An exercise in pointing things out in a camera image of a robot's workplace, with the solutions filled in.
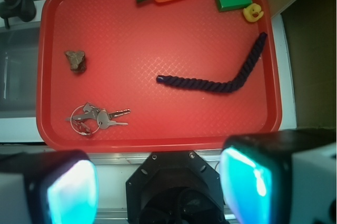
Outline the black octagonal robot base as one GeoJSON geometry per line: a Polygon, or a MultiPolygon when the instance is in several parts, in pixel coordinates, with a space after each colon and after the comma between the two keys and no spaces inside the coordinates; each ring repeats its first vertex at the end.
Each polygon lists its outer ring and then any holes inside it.
{"type": "Polygon", "coordinates": [[[125,183],[128,223],[227,223],[220,175],[194,151],[153,152],[125,183]]]}

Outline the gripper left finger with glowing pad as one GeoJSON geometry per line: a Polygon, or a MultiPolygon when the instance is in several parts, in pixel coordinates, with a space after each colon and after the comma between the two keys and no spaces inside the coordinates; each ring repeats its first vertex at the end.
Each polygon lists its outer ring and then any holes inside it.
{"type": "Polygon", "coordinates": [[[81,150],[1,154],[1,223],[94,223],[98,191],[81,150]]]}

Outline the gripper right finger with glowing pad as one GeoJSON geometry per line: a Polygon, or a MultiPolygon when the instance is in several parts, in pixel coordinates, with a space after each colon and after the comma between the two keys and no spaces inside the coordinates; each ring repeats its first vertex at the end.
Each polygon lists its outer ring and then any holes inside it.
{"type": "Polygon", "coordinates": [[[219,172],[239,223],[336,223],[334,130],[233,135],[219,172]]]}

